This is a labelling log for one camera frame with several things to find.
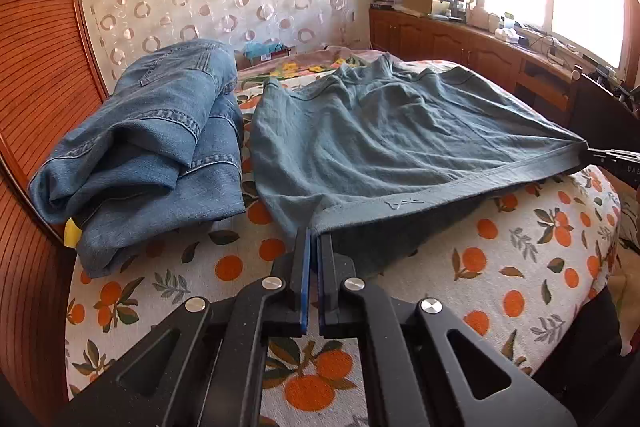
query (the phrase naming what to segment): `denim jacket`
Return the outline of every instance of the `denim jacket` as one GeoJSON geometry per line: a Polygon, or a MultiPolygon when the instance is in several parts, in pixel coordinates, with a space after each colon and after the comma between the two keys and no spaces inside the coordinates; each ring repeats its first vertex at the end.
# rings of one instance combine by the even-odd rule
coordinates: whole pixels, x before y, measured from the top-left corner
{"type": "Polygon", "coordinates": [[[36,209],[50,223],[74,218],[90,277],[153,235],[244,211],[235,83],[234,56],[220,42],[181,42],[142,57],[36,172],[36,209]]]}

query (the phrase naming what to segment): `wooden headboard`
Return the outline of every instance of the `wooden headboard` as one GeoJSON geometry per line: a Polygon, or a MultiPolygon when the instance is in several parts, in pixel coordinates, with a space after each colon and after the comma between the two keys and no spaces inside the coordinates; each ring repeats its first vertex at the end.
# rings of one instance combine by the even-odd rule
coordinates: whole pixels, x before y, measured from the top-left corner
{"type": "Polygon", "coordinates": [[[572,84],[568,113],[567,129],[589,147],[640,152],[640,120],[588,76],[572,84]]]}

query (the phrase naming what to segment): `cardboard box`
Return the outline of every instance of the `cardboard box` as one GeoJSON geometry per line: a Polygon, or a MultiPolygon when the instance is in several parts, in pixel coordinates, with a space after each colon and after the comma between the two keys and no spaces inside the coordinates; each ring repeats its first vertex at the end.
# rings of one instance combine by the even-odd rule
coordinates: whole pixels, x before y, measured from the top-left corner
{"type": "Polygon", "coordinates": [[[449,9],[449,1],[440,0],[402,0],[402,6],[425,15],[444,14],[449,9]]]}

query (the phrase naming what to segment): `bedspread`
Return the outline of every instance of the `bedspread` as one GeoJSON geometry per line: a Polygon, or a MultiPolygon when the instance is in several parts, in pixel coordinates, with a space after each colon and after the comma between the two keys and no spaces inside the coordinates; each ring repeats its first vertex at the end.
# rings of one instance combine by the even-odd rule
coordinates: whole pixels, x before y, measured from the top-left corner
{"type": "MultiPolygon", "coordinates": [[[[405,67],[445,70],[452,64],[405,67]]],[[[315,77],[285,83],[296,89],[315,77]]],[[[70,396],[108,371],[113,360],[186,299],[233,296],[268,275],[273,259],[287,250],[257,198],[246,147],[261,89],[238,94],[246,122],[245,214],[146,241],[116,274],[103,279],[89,279],[76,264],[66,316],[70,396]]],[[[618,197],[597,168],[554,176],[488,198],[414,255],[385,269],[377,281],[408,301],[437,297],[532,374],[581,306],[606,284],[619,216],[618,197]]],[[[262,395],[264,425],[368,425],[357,341],[322,339],[316,304],[312,297],[308,335],[271,339],[262,395]]]]}

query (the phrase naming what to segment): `blue denim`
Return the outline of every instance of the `blue denim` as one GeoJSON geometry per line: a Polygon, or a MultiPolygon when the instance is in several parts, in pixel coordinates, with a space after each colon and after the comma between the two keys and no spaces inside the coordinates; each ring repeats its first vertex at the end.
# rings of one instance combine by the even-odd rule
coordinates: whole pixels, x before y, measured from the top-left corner
{"type": "Polygon", "coordinates": [[[50,223],[73,217],[90,277],[158,233],[244,212],[235,84],[233,53],[221,43],[174,44],[127,68],[103,106],[58,143],[29,192],[50,223]]]}
{"type": "Polygon", "coordinates": [[[412,73],[383,55],[288,91],[252,120],[258,194],[290,240],[332,232],[377,273],[488,192],[577,169],[586,142],[465,68],[412,73]]]}

